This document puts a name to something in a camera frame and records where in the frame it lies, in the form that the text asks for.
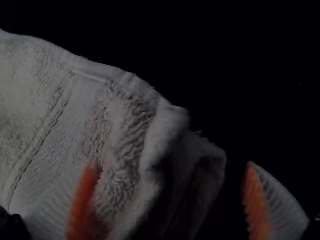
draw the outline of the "fabric fold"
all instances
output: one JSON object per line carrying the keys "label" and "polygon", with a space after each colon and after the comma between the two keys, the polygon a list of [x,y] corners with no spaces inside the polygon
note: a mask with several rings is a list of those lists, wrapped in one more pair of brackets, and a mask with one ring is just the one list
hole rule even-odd
{"label": "fabric fold", "polygon": [[[185,109],[135,74],[0,30],[0,204],[34,239],[64,236],[88,161],[103,170],[90,209],[96,239],[150,229],[153,239],[193,239],[226,156],[188,125]],[[166,217],[155,219],[159,209]]]}

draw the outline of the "dark object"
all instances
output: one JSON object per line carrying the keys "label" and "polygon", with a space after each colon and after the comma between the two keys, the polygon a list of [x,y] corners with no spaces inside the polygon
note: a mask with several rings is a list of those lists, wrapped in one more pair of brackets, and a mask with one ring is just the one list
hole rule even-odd
{"label": "dark object", "polygon": [[0,239],[32,240],[21,216],[10,215],[2,206],[0,206]]}
{"label": "dark object", "polygon": [[302,235],[301,240],[320,239],[320,214],[317,214],[310,222]]}

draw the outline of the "white towel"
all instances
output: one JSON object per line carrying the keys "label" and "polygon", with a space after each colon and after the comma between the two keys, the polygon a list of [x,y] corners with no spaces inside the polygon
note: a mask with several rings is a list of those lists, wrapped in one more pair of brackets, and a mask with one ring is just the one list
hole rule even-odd
{"label": "white towel", "polygon": [[[21,214],[35,240],[63,239],[87,161],[103,169],[92,203],[97,239],[111,240],[144,232],[168,188],[168,169],[176,191],[165,208],[175,217],[186,211],[184,193],[207,157],[214,169],[198,188],[206,189],[205,204],[188,216],[197,216],[185,238],[192,239],[221,187],[226,158],[187,128],[187,111],[136,75],[0,30],[0,204]],[[168,238],[175,217],[155,224],[154,235]]]}

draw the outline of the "dark background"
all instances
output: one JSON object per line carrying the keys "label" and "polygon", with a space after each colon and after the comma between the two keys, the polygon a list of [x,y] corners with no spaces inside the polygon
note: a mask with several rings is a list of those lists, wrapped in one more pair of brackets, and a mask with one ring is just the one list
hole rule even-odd
{"label": "dark background", "polygon": [[197,239],[248,239],[240,197],[248,161],[274,175],[310,217],[320,212],[312,6],[104,4],[2,1],[0,28],[134,72],[189,110],[191,130],[228,159]]}

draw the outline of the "terry cloth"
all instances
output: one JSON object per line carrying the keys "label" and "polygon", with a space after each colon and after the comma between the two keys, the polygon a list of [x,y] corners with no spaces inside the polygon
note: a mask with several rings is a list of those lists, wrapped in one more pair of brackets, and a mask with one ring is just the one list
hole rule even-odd
{"label": "terry cloth", "polygon": [[88,161],[96,239],[193,239],[226,157],[188,122],[133,73],[0,30],[0,204],[35,240],[64,238]]}

